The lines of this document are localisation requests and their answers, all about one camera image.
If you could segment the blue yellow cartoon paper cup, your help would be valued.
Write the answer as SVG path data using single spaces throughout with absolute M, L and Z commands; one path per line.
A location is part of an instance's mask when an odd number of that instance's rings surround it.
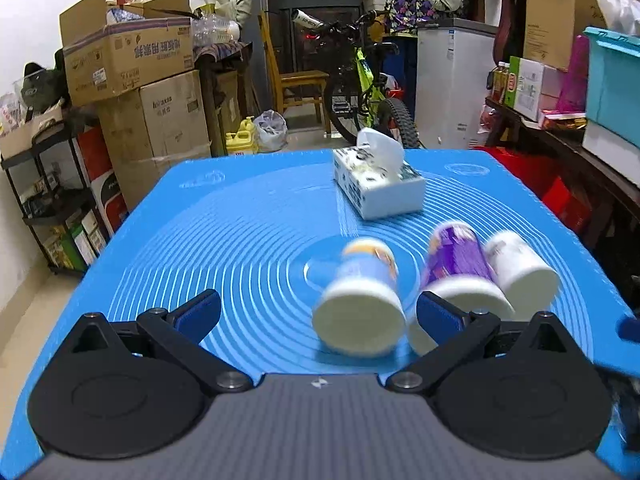
M 374 358 L 391 352 L 407 324 L 397 281 L 390 246 L 372 237 L 349 242 L 312 314 L 319 339 L 346 356 Z

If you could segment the white paper cup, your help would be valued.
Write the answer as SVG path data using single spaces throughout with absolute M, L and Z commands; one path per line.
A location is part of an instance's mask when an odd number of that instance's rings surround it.
M 513 231 L 500 231 L 484 246 L 498 286 L 514 310 L 514 320 L 528 321 L 548 311 L 558 293 L 559 275 Z

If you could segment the purple paper cup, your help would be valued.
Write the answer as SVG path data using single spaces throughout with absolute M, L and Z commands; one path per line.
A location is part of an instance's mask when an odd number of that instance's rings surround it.
M 478 309 L 502 320 L 514 317 L 472 226 L 442 222 L 430 237 L 421 293 L 408 325 L 411 349 L 419 356 L 430 352 L 463 330 L 465 315 Z

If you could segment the dark wooden side table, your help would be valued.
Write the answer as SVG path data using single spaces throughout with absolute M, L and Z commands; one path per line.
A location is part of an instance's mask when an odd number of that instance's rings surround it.
M 638 186 L 564 133 L 540 130 L 534 122 L 491 98 L 486 98 L 485 104 L 499 113 L 498 125 L 489 133 L 489 145 L 498 145 L 503 133 L 507 132 L 507 144 L 519 148 L 541 148 L 559 157 L 567 175 L 585 190 L 593 192 L 596 199 L 591 206 L 591 218 L 580 232 L 579 239 L 617 287 L 637 287 L 638 264 L 616 263 L 614 250 L 639 246 Z

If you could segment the red gift bag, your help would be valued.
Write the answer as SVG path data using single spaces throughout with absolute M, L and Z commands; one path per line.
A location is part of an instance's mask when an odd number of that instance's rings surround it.
M 505 166 L 550 209 L 570 230 L 580 234 L 592 216 L 592 206 L 586 190 L 570 180 L 559 159 L 499 148 L 476 148 L 491 155 Z

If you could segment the white tissue box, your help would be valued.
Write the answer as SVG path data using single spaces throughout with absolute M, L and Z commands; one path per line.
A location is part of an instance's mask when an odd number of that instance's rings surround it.
M 402 145 L 373 128 L 362 128 L 356 145 L 333 151 L 334 181 L 363 220 L 423 209 L 426 181 L 408 162 Z

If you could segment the lower cardboard box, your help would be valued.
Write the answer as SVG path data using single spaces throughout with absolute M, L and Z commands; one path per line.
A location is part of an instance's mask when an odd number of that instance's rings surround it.
M 172 166 L 212 156 L 196 70 L 99 102 L 96 112 L 130 210 Z

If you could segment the green white product box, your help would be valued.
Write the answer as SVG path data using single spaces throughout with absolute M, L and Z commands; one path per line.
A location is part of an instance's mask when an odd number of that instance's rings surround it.
M 543 81 L 544 64 L 511 56 L 503 103 L 536 122 Z

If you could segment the yellow oil jug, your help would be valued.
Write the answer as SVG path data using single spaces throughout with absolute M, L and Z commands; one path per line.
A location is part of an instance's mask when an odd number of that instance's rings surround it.
M 239 129 L 226 133 L 226 149 L 229 155 L 253 155 L 259 152 L 253 118 L 240 122 Z

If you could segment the white chest freezer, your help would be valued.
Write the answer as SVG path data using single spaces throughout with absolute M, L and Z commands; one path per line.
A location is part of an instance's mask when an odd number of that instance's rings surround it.
M 480 114 L 494 69 L 495 26 L 445 18 L 418 30 L 414 122 L 424 148 L 480 144 Z

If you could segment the tall brown cardboard box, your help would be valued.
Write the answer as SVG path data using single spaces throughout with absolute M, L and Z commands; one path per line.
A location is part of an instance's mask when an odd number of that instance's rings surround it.
M 597 0 L 526 0 L 524 58 L 567 70 L 575 38 L 605 28 Z

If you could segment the green black bicycle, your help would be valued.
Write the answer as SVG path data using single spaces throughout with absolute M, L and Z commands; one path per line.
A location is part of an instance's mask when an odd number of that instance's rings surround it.
M 397 44 L 366 41 L 364 30 L 378 12 L 368 11 L 351 23 L 324 22 L 296 9 L 293 22 L 310 33 L 323 70 L 329 75 L 323 101 L 332 126 L 350 144 L 358 132 L 372 128 L 398 141 L 404 148 L 420 148 L 416 124 L 402 102 L 402 92 L 392 88 L 383 64 L 398 55 Z

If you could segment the wooden chair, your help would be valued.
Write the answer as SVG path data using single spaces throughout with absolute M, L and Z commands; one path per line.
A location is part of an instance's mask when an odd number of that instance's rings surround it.
M 276 111 L 283 115 L 289 108 L 312 104 L 317 122 L 322 123 L 324 132 L 329 136 L 331 121 L 326 111 L 324 90 L 326 90 L 330 76 L 322 70 L 281 73 L 271 40 L 268 15 L 262 11 L 257 18 L 262 46 L 265 51 L 269 89 Z

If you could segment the top open cardboard box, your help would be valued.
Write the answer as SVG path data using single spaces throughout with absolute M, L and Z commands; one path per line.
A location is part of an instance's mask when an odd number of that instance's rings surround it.
M 70 100 L 83 106 L 194 69 L 190 0 L 80 0 L 60 15 Z

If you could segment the purple patterned bag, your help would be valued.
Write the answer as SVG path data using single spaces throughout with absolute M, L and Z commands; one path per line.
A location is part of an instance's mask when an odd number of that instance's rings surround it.
M 386 0 L 385 12 L 391 34 L 413 34 L 436 18 L 433 0 Z

